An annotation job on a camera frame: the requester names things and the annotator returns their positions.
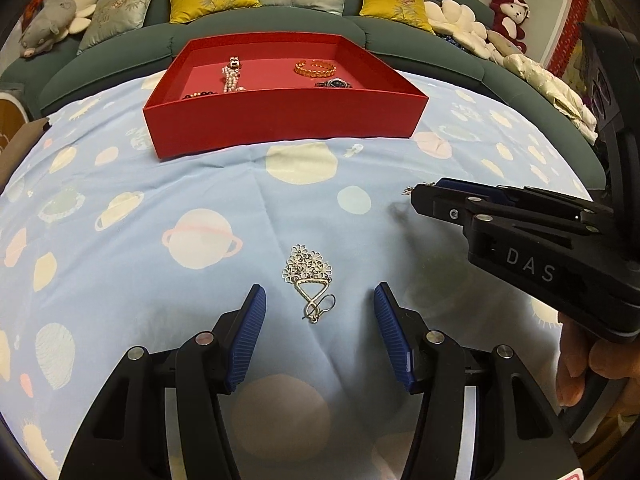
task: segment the white label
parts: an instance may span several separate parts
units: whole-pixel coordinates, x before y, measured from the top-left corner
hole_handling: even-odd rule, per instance
[[[582,469],[578,468],[558,480],[584,480],[584,473],[582,472]]]

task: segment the blue gripper pad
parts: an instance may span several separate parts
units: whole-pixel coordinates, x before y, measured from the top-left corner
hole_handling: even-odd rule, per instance
[[[466,182],[465,180],[456,180],[455,178],[441,178],[436,183],[436,187],[462,191],[464,193],[469,193],[469,196],[485,196],[495,204],[514,205],[514,203],[507,198],[504,190],[499,187],[476,184],[475,182]]]
[[[373,293],[373,308],[396,379],[410,391],[415,384],[412,352],[382,285]]]
[[[238,316],[242,316],[244,311],[244,318],[229,347],[225,386],[230,392],[234,392],[238,384],[244,381],[267,311],[267,296],[261,286],[247,300],[238,313]]]

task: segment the earring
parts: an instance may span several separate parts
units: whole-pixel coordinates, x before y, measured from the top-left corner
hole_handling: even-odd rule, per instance
[[[304,245],[294,245],[291,248],[291,255],[287,259],[287,265],[282,271],[282,277],[287,283],[291,283],[296,291],[306,301],[304,316],[315,324],[320,316],[329,312],[335,306],[335,296],[333,294],[323,294],[331,284],[332,268],[327,262],[322,260],[322,255],[316,251],[309,251]],[[309,296],[303,289],[305,283],[317,283],[322,285],[322,290],[313,297]],[[329,308],[321,308],[321,303],[327,298],[332,298],[333,303]]]

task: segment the hand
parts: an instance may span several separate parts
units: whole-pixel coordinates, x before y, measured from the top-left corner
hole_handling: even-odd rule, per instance
[[[575,406],[584,393],[587,367],[607,379],[630,381],[609,416],[640,413],[640,338],[631,344],[614,344],[594,338],[575,321],[558,314],[562,323],[556,393],[561,406]]]

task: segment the red plush bear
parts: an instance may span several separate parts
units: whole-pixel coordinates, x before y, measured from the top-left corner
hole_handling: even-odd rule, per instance
[[[529,17],[527,3],[524,0],[491,0],[489,7],[495,12],[492,29],[510,40],[523,54],[526,54],[527,45],[519,40],[524,38],[524,30],[520,24]]]

